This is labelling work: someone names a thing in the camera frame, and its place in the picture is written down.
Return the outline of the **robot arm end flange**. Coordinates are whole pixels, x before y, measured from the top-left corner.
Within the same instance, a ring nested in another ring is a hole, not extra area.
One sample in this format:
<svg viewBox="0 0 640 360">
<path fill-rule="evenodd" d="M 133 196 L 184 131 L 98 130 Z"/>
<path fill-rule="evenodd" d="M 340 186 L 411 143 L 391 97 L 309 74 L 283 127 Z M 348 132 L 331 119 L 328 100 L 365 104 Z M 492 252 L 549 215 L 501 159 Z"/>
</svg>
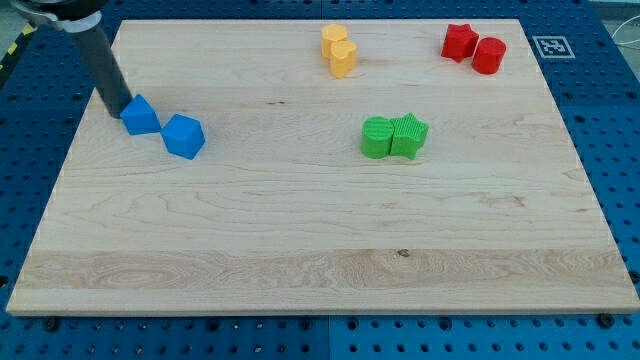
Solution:
<svg viewBox="0 0 640 360">
<path fill-rule="evenodd" d="M 32 26 L 50 26 L 80 33 L 96 27 L 109 0 L 10 0 L 9 4 Z"/>
</svg>

